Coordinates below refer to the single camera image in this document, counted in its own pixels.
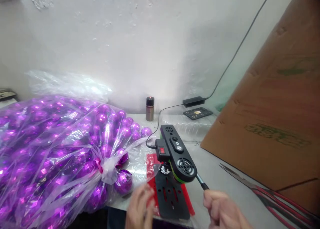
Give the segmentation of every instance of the black handle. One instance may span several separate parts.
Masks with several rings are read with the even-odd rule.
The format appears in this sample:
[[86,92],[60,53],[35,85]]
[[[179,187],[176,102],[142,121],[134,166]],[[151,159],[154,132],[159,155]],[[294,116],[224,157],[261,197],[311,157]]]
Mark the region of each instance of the black handle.
[[200,185],[201,185],[201,187],[202,187],[202,189],[203,189],[204,191],[205,191],[205,190],[209,190],[209,187],[207,186],[207,184],[201,183]]

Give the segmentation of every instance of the red power switch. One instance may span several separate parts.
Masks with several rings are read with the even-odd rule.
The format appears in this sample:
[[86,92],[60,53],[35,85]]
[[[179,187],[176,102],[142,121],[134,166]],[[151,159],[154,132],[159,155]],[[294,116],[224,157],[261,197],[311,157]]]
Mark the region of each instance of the red power switch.
[[161,154],[166,154],[166,152],[164,151],[164,147],[159,147],[159,149]]

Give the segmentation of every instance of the black wire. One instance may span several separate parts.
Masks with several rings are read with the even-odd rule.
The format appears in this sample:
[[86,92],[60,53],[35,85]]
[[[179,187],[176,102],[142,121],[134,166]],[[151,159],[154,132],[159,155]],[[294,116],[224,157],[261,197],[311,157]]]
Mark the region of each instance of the black wire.
[[226,69],[224,70],[224,72],[223,72],[222,76],[220,77],[220,79],[219,79],[219,81],[218,81],[218,83],[217,83],[216,87],[214,88],[213,92],[211,93],[211,95],[210,95],[209,97],[205,98],[206,100],[207,100],[207,99],[209,99],[210,97],[212,97],[212,95],[213,95],[213,94],[214,94],[214,92],[216,91],[216,89],[217,89],[217,87],[218,87],[218,85],[219,85],[219,83],[220,83],[221,79],[223,78],[223,76],[224,76],[224,74],[226,73],[227,69],[229,68],[229,66],[230,66],[230,65],[231,65],[231,63],[233,62],[234,58],[235,58],[235,57],[236,57],[236,55],[238,54],[238,51],[239,51],[240,47],[242,46],[242,44],[243,44],[244,40],[247,38],[247,35],[249,34],[249,32],[250,32],[250,30],[251,30],[251,28],[252,28],[252,26],[253,26],[254,22],[256,21],[256,19],[257,19],[257,17],[258,17],[258,15],[259,15],[259,13],[260,13],[260,11],[261,11],[261,9],[263,8],[263,6],[264,6],[264,4],[265,4],[266,2],[267,2],[267,0],[264,0],[264,2],[262,3],[262,5],[261,5],[260,9],[258,10],[258,12],[257,12],[256,16],[254,17],[254,19],[253,19],[253,21],[252,21],[252,23],[251,23],[251,25],[250,25],[250,27],[249,27],[249,29],[248,29],[248,31],[247,31],[247,33],[246,33],[246,35],[244,36],[244,38],[242,39],[242,41],[241,41],[241,43],[240,43],[240,45],[239,45],[238,49],[236,50],[236,53],[234,54],[233,58],[232,58],[232,59],[231,59],[231,61],[229,62],[229,64],[228,64],[228,66],[226,67]]
[[[175,106],[171,106],[171,107],[182,106],[182,105],[183,105],[183,104],[175,105]],[[158,128],[159,128],[159,124],[160,124],[160,113],[161,113],[163,110],[168,109],[168,108],[171,108],[171,107],[163,108],[163,109],[159,112],[159,114],[158,114],[158,126],[157,126],[157,129],[155,130],[155,132],[151,133],[150,136],[153,135],[153,134],[155,134],[155,133],[157,132]],[[146,146],[149,147],[149,148],[152,148],[152,149],[157,149],[156,146],[150,146],[150,145],[147,144],[147,141],[149,140],[150,136],[149,136],[148,139],[146,140]]]
[[[213,95],[213,94],[214,94],[214,92],[216,91],[216,89],[217,89],[217,87],[218,87],[218,85],[219,85],[219,83],[220,83],[221,79],[223,78],[223,76],[224,76],[224,74],[226,73],[227,69],[229,68],[229,66],[230,66],[230,65],[231,65],[231,63],[233,62],[234,58],[235,58],[235,57],[236,57],[236,55],[238,54],[238,51],[240,50],[240,47],[242,46],[242,44],[243,44],[244,40],[247,38],[247,35],[249,34],[249,32],[250,32],[250,30],[251,30],[251,28],[252,28],[252,26],[253,26],[254,22],[256,21],[256,19],[257,19],[257,17],[258,17],[258,15],[259,15],[259,13],[260,13],[260,11],[261,11],[261,9],[263,8],[264,4],[266,4],[266,2],[267,2],[267,0],[264,0],[264,2],[262,3],[262,5],[261,5],[260,9],[258,10],[257,14],[256,14],[256,15],[255,15],[255,17],[253,18],[253,21],[252,21],[252,23],[251,23],[251,25],[250,25],[249,29],[247,30],[246,35],[245,35],[245,36],[244,36],[244,38],[242,39],[242,41],[241,41],[240,45],[238,46],[238,48],[237,48],[237,50],[236,50],[235,54],[233,55],[233,57],[232,57],[231,61],[230,61],[230,62],[229,62],[229,64],[228,64],[228,66],[226,67],[226,69],[225,69],[225,70],[224,70],[224,72],[222,73],[222,75],[221,75],[221,77],[220,77],[220,79],[219,79],[219,81],[218,81],[217,85],[215,86],[215,88],[214,88],[213,92],[211,93],[211,95],[210,95],[209,97],[205,98],[205,100],[207,100],[207,99],[209,99],[210,97],[212,97],[212,95]],[[171,106],[171,107],[182,106],[182,105],[183,105],[183,104],[175,105],[175,106]],[[159,112],[159,115],[158,115],[158,126],[157,126],[157,129],[155,130],[155,132],[153,132],[152,134],[150,134],[150,136],[151,136],[151,135],[153,135],[153,134],[155,134],[155,133],[157,132],[158,128],[159,128],[159,124],[160,124],[160,113],[161,113],[163,110],[168,109],[168,108],[171,108],[171,107],[166,107],[166,108],[162,109],[162,110]],[[148,139],[146,140],[146,146],[147,146],[147,147],[149,147],[149,148],[152,148],[152,149],[157,149],[157,147],[156,147],[156,146],[149,146],[149,145],[147,144],[147,141],[149,140],[150,136],[149,136],[149,137],[148,137]]]

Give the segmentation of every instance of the brown cardboard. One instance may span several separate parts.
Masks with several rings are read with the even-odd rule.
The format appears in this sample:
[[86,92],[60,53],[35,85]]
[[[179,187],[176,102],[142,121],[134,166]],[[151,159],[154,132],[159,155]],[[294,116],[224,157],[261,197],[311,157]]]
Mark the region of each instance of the brown cardboard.
[[320,0],[292,0],[201,147],[320,215]]

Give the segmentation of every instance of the black mounting plate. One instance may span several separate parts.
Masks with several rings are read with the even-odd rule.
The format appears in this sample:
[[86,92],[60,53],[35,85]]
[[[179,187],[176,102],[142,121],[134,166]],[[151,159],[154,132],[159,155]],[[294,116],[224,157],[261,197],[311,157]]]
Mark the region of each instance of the black mounting plate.
[[155,176],[160,216],[165,219],[190,219],[189,209],[180,184],[168,175],[158,172]]

